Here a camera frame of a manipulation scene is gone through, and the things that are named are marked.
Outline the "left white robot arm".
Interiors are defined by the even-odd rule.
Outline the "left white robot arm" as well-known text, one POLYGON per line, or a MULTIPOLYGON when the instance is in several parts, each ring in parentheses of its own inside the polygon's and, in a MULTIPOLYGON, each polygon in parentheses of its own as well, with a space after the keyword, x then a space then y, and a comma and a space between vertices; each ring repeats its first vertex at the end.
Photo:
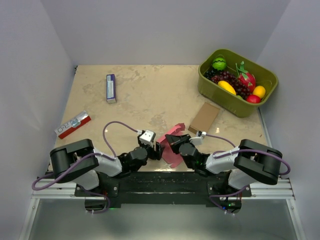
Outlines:
POLYGON ((73 182, 83 187, 92 196, 99 196, 104 184, 98 173, 111 178, 124 178, 137 172, 149 159, 160 160, 165 147, 138 140, 139 146, 118 156, 108 156, 97 150, 90 139, 79 140, 50 152, 54 179, 57 183, 73 182))

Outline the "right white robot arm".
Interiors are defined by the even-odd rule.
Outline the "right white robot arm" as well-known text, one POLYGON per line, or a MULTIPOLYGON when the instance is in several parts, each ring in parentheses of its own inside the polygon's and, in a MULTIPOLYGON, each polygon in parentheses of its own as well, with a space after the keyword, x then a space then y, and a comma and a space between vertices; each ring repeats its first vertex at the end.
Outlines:
POLYGON ((204 131, 197 132, 195 137, 189 134, 165 135, 171 150, 182 157, 187 168, 204 177, 229 172, 227 181, 222 185, 227 196, 235 196, 254 182, 276 185, 278 177, 282 175, 281 164, 287 168, 284 175, 291 170, 279 150, 249 139, 241 140, 238 146, 232 144, 233 149, 229 151, 201 153, 196 146, 201 145, 205 137, 222 139, 204 131))

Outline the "pink paper box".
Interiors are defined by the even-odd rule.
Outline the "pink paper box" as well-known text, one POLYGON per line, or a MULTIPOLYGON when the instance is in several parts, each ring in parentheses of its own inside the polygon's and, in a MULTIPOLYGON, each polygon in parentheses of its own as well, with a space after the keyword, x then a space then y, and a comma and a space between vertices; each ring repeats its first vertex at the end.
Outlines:
POLYGON ((184 123, 178 123, 156 140, 157 143, 160 143, 160 145, 164 147, 162 158, 172 169, 180 165, 183 162, 183 158, 172 151, 166 135, 180 136, 183 134, 185 128, 184 123))

